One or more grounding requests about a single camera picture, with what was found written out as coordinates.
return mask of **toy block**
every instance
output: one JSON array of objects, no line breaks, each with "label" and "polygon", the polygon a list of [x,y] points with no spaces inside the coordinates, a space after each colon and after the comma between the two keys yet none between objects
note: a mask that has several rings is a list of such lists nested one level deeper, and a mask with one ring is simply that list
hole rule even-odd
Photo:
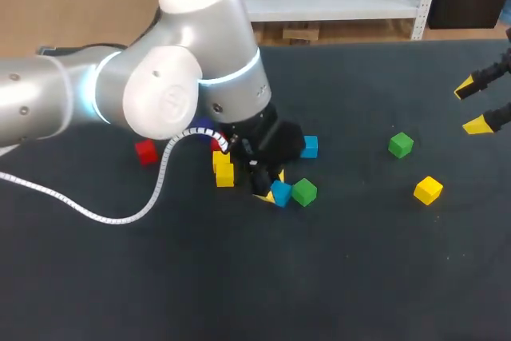
[{"label": "toy block", "polygon": [[275,198],[273,197],[273,193],[270,191],[266,196],[259,196],[254,195],[258,199],[261,199],[262,201],[266,201],[267,203],[275,203]]},{"label": "toy block", "polygon": [[216,166],[218,164],[230,164],[231,153],[222,153],[221,151],[213,152],[213,172],[216,173]]},{"label": "toy block", "polygon": [[[190,124],[190,128],[206,128],[206,129],[211,129],[211,130],[215,130],[216,127],[215,127],[215,123],[213,122],[213,120],[211,120],[210,118],[208,117],[198,117],[198,118],[195,118],[193,119],[192,123]],[[207,135],[197,135],[201,141],[205,142],[205,143],[209,143],[211,141],[211,137],[210,136],[207,136]]]},{"label": "toy block", "polygon": [[429,205],[439,196],[444,186],[433,177],[428,176],[415,187],[414,196],[424,204]]},{"label": "toy block", "polygon": [[216,186],[234,187],[234,164],[220,163],[216,165]]},{"label": "toy block", "polygon": [[271,193],[273,193],[275,205],[284,208],[291,199],[292,189],[293,187],[291,187],[289,184],[276,180],[271,185]]},{"label": "toy block", "polygon": [[303,207],[307,207],[318,195],[318,189],[307,179],[302,179],[295,185],[291,192],[293,199]]},{"label": "toy block", "polygon": [[319,40],[320,27],[319,22],[287,22],[284,24],[282,39],[315,42]]},{"label": "toy block", "polygon": [[302,151],[303,159],[316,159],[318,157],[318,137],[317,136],[304,136],[305,149]]},{"label": "toy block", "polygon": [[[222,137],[227,140],[227,138],[225,137],[225,135],[223,133],[220,133],[220,135],[222,135]],[[221,151],[222,148],[219,146],[218,144],[218,141],[216,139],[211,139],[211,152],[215,152],[215,151]]]},{"label": "toy block", "polygon": [[408,153],[412,152],[414,141],[405,133],[398,133],[390,139],[389,152],[396,156],[398,159],[403,158]]},{"label": "toy block", "polygon": [[141,141],[135,144],[138,160],[142,165],[149,165],[158,162],[158,152],[152,140]]}]

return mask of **black table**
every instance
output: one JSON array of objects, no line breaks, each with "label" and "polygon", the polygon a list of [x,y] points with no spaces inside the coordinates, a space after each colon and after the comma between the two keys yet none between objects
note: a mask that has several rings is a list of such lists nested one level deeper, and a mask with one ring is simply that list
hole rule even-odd
[{"label": "black table", "polygon": [[[0,183],[0,339],[511,339],[511,132],[461,125],[511,99],[509,79],[460,102],[454,89],[506,42],[263,50],[282,115],[319,137],[319,159],[287,167],[318,186],[279,209],[217,189],[208,146],[176,147],[144,219],[96,223]],[[415,139],[395,159],[388,140]],[[127,216],[153,190],[137,137],[87,126],[29,143],[0,169]],[[444,184],[426,207],[412,195]]]}]

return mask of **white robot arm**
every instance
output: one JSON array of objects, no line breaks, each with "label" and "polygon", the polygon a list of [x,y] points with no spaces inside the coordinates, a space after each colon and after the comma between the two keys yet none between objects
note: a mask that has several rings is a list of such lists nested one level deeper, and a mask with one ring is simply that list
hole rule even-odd
[{"label": "white robot arm", "polygon": [[170,139],[187,128],[200,100],[252,191],[265,196],[305,143],[271,103],[243,0],[159,3],[159,18],[125,50],[87,46],[0,61],[0,148],[90,122]]}]

